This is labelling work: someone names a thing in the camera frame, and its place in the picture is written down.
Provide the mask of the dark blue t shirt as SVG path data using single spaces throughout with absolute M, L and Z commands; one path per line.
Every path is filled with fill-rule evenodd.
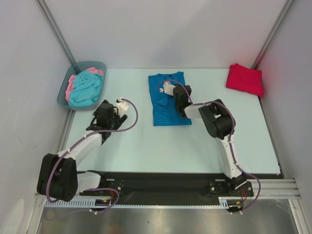
M 153 125 L 154 126 L 183 126 L 191 125 L 192 121 L 180 116 L 175 109 L 175 99 L 159 91 L 162 81 L 173 79 L 185 85 L 184 73 L 176 72 L 173 74 L 157 74 L 148 76 L 149 92 L 153 106 Z

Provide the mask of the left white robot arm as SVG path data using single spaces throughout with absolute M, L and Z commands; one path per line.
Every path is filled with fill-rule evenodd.
M 78 173 L 77 167 L 89 154 L 100 147 L 127 119 L 129 103 L 119 99 L 115 105 L 104 100 L 93 112 L 93 119 L 82 137 L 67 150 L 46 154 L 41 163 L 37 193 L 49 195 L 52 201 L 71 201 L 79 193 L 91 189 L 97 195 L 104 194 L 108 183 L 100 173 Z

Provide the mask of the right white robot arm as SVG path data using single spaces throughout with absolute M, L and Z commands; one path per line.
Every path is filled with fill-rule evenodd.
M 190 101 L 189 85 L 172 85 L 165 82 L 163 91 L 173 96 L 175 108 L 179 114 L 188 119 L 202 119 L 208 134 L 218 143 L 224 163 L 225 191 L 229 195 L 237 195 L 247 182 L 240 164 L 236 159 L 234 147 L 235 120 L 220 99 L 203 104 L 193 104 Z

